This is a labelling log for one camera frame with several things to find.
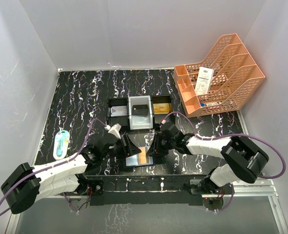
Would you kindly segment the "black card holder wallet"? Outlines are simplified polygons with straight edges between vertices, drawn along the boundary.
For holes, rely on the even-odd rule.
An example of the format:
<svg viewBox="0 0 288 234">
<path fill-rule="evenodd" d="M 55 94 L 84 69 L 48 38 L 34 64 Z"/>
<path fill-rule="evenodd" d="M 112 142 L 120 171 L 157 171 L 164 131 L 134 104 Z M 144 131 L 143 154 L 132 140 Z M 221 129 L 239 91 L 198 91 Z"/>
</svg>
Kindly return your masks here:
<svg viewBox="0 0 288 234">
<path fill-rule="evenodd" d="M 134 156 L 130 156 L 130 157 L 127 157 L 125 159 L 125 167 L 129 168 L 129 167 L 143 167 L 143 166 L 151 166 L 151 165 L 154 165 L 154 161 L 153 161 L 153 157 L 152 156 L 148 156 L 149 158 L 149 162 L 147 164 L 144 164 L 144 165 L 140 165 L 139 164 L 139 158 L 138 158 L 138 155 L 134 155 Z"/>
</svg>

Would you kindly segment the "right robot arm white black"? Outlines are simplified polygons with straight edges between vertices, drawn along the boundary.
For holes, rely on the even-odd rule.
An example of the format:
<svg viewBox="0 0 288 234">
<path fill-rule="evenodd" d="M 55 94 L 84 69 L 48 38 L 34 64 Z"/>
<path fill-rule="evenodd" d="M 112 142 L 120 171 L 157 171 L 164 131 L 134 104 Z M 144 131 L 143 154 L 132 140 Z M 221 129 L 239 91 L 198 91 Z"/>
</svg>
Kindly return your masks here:
<svg viewBox="0 0 288 234">
<path fill-rule="evenodd" d="M 184 134 L 173 123 L 160 125 L 147 156 L 164 157 L 169 150 L 186 155 L 206 155 L 223 158 L 226 164 L 216 167 L 204 179 L 184 184 L 190 194 L 217 193 L 235 181 L 253 184 L 269 161 L 268 155 L 246 136 L 232 136 L 217 140 L 200 140 L 192 133 Z"/>
</svg>

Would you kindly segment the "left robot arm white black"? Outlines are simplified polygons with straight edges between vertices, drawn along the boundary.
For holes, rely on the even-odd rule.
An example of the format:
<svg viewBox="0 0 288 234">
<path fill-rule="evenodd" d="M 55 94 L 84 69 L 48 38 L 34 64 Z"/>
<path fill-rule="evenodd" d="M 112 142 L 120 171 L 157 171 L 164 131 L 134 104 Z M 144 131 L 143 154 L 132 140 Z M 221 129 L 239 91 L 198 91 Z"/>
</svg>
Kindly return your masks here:
<svg viewBox="0 0 288 234">
<path fill-rule="evenodd" d="M 51 195 L 86 193 L 89 183 L 80 175 L 99 167 L 106 157 L 124 160 L 139 153 L 141 149 L 127 134 L 120 138 L 106 134 L 96 144 L 87 145 L 64 159 L 36 166 L 20 164 L 0 189 L 11 213 L 20 214 Z"/>
</svg>

